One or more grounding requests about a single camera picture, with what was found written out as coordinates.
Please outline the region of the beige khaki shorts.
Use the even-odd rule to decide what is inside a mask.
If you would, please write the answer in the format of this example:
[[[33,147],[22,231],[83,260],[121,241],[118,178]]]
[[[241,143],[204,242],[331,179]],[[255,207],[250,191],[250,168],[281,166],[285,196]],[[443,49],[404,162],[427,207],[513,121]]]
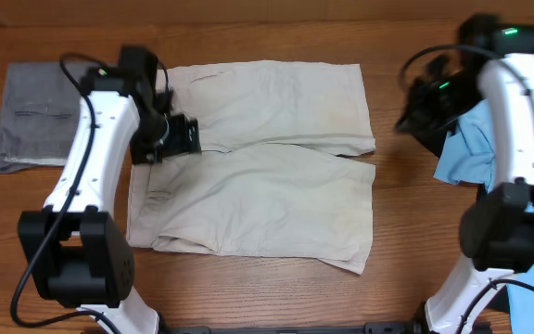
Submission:
[[[176,67],[156,88],[198,122],[198,154],[131,171],[137,248],[313,258],[361,274],[375,150],[359,65],[261,60]]]

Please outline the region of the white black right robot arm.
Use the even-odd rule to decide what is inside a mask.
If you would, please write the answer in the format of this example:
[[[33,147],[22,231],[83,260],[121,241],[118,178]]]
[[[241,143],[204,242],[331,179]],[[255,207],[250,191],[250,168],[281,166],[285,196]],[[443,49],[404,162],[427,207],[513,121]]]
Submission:
[[[405,85],[396,130],[428,145],[442,139],[478,101],[493,125],[494,187],[464,213],[461,255],[439,291],[407,322],[370,323],[368,333],[488,333],[479,314],[534,265],[534,25],[494,14],[463,22],[449,73],[446,45],[430,48],[424,75]]]

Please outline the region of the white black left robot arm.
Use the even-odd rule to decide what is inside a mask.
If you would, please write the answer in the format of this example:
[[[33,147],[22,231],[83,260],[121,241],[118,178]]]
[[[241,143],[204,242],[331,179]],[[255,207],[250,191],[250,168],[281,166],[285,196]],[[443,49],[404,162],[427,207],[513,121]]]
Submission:
[[[72,80],[80,119],[67,162],[44,207],[19,217],[27,267],[9,312],[21,327],[19,300],[32,282],[41,298],[65,308],[66,319],[88,316],[108,333],[168,331],[134,287],[134,253],[114,219],[125,159],[156,164],[201,150],[197,121],[172,113],[171,92],[156,90],[167,75],[146,47],[125,45],[116,65],[93,59]]]

